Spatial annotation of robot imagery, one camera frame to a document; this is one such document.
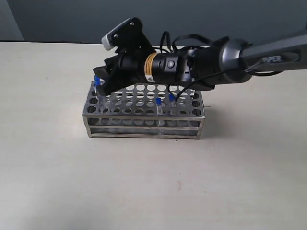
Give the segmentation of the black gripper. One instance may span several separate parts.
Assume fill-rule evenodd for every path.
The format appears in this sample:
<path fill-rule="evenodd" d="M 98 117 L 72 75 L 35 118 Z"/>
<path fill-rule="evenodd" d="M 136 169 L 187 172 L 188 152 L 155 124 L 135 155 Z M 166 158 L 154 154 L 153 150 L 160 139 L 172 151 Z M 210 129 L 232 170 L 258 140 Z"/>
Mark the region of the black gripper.
<path fill-rule="evenodd" d="M 118 55 L 104 60 L 105 65 L 95 67 L 95 76 L 104 81 L 98 86 L 101 96 L 108 96 L 137 83 L 146 83 L 144 64 L 146 51 L 116 50 Z"/>

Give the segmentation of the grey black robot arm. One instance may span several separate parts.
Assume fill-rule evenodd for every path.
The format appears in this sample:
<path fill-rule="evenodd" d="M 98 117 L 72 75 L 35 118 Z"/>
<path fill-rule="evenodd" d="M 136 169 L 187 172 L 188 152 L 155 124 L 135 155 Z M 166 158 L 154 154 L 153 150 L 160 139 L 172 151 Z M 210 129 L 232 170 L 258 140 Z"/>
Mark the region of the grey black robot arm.
<path fill-rule="evenodd" d="M 166 31 L 161 46 L 153 47 L 137 18 L 118 25 L 102 38 L 104 48 L 116 54 L 93 70 L 104 81 L 98 94 L 107 96 L 141 83 L 210 91 L 217 85 L 247 82 L 253 76 L 269 77 L 307 67 L 306 31 L 260 45 L 227 36 L 215 41 L 198 34 L 178 37 L 185 39 L 198 40 L 203 46 L 178 48 Z"/>

